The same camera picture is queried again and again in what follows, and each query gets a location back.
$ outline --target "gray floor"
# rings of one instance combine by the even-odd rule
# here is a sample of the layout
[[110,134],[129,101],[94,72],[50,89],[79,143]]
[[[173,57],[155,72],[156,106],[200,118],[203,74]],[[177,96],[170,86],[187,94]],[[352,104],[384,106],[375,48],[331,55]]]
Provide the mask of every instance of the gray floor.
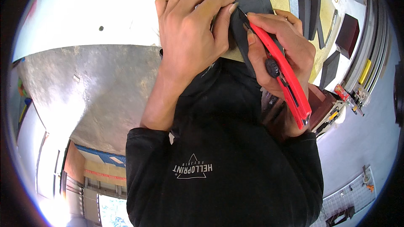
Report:
[[88,45],[36,53],[19,74],[49,133],[77,144],[125,154],[160,64],[158,47]]
[[[129,129],[139,124],[160,63],[158,47],[89,45],[27,56],[18,66],[24,85],[49,133],[114,154],[124,154]],[[393,76],[399,60],[396,41],[365,117],[347,112],[344,123],[318,141],[324,195],[371,165],[379,192],[397,152]],[[341,226],[353,226],[366,210]]]

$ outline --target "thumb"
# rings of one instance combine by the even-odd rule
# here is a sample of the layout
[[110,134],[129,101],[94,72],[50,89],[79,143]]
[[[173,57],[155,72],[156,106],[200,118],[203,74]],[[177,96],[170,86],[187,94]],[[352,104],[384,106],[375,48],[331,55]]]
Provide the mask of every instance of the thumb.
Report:
[[247,40],[249,42],[248,57],[254,68],[256,80],[262,87],[268,88],[275,79],[268,74],[265,67],[267,54],[265,53],[264,45],[250,29],[247,30]]
[[237,8],[238,3],[228,4],[220,9],[216,16],[215,23],[213,25],[212,34],[215,39],[215,46],[218,52],[223,54],[229,49],[229,24],[230,16]]

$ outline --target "hand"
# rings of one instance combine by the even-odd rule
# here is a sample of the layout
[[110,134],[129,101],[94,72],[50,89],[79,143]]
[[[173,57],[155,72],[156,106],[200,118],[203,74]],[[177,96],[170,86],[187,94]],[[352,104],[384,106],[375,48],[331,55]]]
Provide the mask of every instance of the hand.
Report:
[[[237,6],[231,4],[233,1],[156,0],[160,42],[164,50],[159,72],[186,87],[226,52],[230,15]],[[210,23],[216,14],[211,32]]]
[[[308,83],[313,68],[316,48],[303,36],[302,22],[290,12],[275,10],[274,14],[248,13],[248,19],[268,33],[276,35],[285,50],[285,58],[295,72],[303,91],[308,97]],[[264,45],[251,31],[248,32],[248,57],[253,65],[258,83],[271,94],[285,99],[278,81],[265,68]]]

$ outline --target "brown wood panel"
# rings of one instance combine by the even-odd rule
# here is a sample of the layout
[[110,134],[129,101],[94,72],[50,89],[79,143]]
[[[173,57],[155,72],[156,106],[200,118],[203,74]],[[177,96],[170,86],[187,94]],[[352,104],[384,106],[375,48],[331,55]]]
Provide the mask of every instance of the brown wood panel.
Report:
[[74,145],[73,141],[70,141],[68,154],[66,156],[64,171],[68,173],[68,176],[84,184],[84,164],[86,159],[79,152]]

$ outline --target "red utility knife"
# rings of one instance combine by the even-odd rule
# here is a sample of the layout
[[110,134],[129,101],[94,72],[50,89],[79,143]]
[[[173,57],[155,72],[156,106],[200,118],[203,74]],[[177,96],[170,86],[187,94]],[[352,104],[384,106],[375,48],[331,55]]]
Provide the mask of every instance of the red utility knife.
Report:
[[238,10],[239,16],[247,28],[251,29],[266,47],[268,59],[265,65],[267,71],[271,77],[278,80],[297,126],[300,130],[303,129],[309,122],[311,108],[295,73],[269,34],[264,29],[250,23],[247,15],[240,8]]

